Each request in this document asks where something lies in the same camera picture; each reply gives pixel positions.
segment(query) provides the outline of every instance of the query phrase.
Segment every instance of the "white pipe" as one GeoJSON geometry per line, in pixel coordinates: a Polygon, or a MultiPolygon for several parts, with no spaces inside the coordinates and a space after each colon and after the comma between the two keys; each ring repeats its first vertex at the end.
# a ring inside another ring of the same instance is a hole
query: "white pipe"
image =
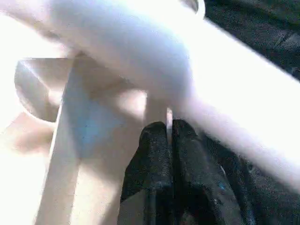
{"type": "Polygon", "coordinates": [[[23,7],[300,192],[300,84],[201,14],[173,0],[31,0],[23,7]]]}

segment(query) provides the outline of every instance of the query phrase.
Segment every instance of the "white plastic pipe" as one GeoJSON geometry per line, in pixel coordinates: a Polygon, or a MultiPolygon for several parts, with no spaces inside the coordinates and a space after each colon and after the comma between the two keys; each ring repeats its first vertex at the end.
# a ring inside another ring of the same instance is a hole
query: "white plastic pipe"
{"type": "Polygon", "coordinates": [[[300,83],[201,13],[174,0],[18,4],[300,192],[300,83]]]}

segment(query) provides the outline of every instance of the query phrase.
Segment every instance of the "white surface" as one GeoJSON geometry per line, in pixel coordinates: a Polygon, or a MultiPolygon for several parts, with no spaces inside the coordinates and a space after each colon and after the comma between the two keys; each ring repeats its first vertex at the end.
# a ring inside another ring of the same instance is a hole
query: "white surface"
{"type": "Polygon", "coordinates": [[[23,9],[300,192],[300,83],[203,14],[174,0],[34,0],[23,9]]]}

